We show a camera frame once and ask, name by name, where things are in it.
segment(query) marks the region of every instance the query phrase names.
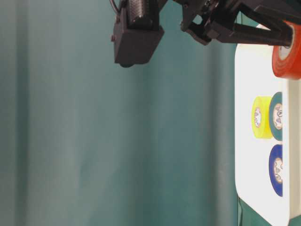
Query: tape roll core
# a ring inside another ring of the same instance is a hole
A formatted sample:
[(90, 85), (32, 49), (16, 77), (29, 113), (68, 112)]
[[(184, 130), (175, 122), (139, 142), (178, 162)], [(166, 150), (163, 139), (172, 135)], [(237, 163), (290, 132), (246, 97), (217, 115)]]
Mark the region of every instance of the tape roll core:
[(272, 67), (275, 76), (280, 78), (301, 78), (301, 26), (287, 23), (293, 29), (291, 46), (275, 46), (273, 49)]
[(275, 145), (269, 155), (269, 177), (274, 191), (283, 196), (282, 145)]
[(276, 93), (269, 105), (269, 127), (276, 140), (282, 141), (282, 93)]
[(253, 102), (251, 120), (252, 130), (256, 138), (270, 139), (273, 137), (269, 128), (269, 105), (271, 97), (257, 97)]

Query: robotic arm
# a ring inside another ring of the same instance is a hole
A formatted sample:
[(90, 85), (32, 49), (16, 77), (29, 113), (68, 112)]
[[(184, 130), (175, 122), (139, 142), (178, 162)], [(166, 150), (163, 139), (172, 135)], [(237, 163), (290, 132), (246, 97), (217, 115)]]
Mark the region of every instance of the robotic arm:
[[(212, 39), (226, 43), (290, 46), (293, 31), (285, 21), (301, 24), (300, 0), (174, 0), (182, 5), (181, 30), (207, 45)], [(115, 63), (123, 67), (148, 63), (164, 30), (159, 14), (167, 0), (110, 0), (116, 19), (114, 34)], [(268, 28), (237, 24), (242, 12)], [(196, 16), (202, 22), (196, 24)]]

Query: white tray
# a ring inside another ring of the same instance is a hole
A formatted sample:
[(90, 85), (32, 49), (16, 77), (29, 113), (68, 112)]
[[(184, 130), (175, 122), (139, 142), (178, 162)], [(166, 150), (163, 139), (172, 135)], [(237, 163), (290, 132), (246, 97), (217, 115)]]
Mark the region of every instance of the white tray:
[[(273, 47), (239, 44), (235, 56), (235, 182), (239, 197), (273, 226), (301, 215), (301, 81), (272, 71)], [(256, 139), (251, 110), (257, 96), (283, 94), (283, 141)], [(283, 197), (269, 177), (269, 155), (283, 145)]]

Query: cable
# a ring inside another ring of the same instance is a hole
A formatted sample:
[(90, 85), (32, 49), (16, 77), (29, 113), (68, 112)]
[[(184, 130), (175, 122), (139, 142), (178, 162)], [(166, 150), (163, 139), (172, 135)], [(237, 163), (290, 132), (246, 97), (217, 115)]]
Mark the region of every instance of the cable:
[(110, 3), (111, 3), (111, 6), (114, 10), (114, 12), (119, 15), (120, 14), (120, 10), (117, 8), (116, 4), (115, 4), (115, 1), (114, 0), (110, 0)]

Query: blue tape roll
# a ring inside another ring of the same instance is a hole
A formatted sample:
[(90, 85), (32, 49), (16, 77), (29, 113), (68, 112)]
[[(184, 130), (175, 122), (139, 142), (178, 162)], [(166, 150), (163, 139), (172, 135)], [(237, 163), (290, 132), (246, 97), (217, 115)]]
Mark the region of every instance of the blue tape roll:
[(269, 155), (269, 177), (275, 192), (281, 197), (283, 195), (282, 172), (282, 145), (275, 145)]

